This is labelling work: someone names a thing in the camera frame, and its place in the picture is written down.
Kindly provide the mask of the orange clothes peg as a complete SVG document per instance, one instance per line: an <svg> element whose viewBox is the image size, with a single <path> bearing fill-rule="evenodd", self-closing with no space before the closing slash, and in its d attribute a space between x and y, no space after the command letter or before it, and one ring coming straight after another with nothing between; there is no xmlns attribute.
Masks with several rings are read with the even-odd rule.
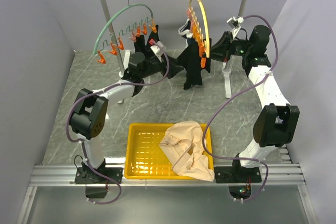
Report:
<svg viewBox="0 0 336 224"><path fill-rule="evenodd" d="M206 66L206 41L205 40L198 44L198 53L201 59L201 63L200 63L201 68L204 69Z"/></svg>

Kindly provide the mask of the yellow clip hanger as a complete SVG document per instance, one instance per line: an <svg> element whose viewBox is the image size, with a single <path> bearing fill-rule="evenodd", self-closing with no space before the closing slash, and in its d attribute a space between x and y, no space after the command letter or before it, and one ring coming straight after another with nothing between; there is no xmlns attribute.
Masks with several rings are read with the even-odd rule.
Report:
<svg viewBox="0 0 336 224"><path fill-rule="evenodd" d="M193 4L197 3L201 17L198 18L196 15L196 10ZM210 57L210 37L206 11L202 0L189 0L188 9L186 11L188 18L191 21L191 29L193 32L193 38L196 40L197 44L206 41L206 59Z"/></svg>

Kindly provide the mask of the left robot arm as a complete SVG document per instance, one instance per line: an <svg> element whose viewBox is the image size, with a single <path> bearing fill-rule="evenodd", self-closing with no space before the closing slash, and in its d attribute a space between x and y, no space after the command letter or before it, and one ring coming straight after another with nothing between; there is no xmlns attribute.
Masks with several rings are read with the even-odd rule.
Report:
<svg viewBox="0 0 336 224"><path fill-rule="evenodd" d="M103 130L108 105L137 95L148 86L144 82L145 77L158 72L163 72L163 78L168 77L171 63L166 53L162 58L159 60L154 56L147 59L143 53L135 52L130 55L128 67L119 81L102 89L82 89L78 93L69 112L66 134L69 141L80 143L82 167L92 182L111 180L106 174L101 145L94 140Z"/></svg>

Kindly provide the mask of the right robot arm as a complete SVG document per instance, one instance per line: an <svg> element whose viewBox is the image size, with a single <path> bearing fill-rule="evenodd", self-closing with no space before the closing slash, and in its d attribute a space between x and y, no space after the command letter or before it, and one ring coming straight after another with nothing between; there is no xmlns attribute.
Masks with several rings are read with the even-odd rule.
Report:
<svg viewBox="0 0 336 224"><path fill-rule="evenodd" d="M228 62L231 56L242 57L242 68L255 85L262 111L253 126L253 140L244 151L236 155L231 166L215 168L217 183L261 182L261 163L277 148L293 139L300 111L284 97L266 55L271 29L257 25L250 36L234 38L232 32L223 33L211 46L212 60Z"/></svg>

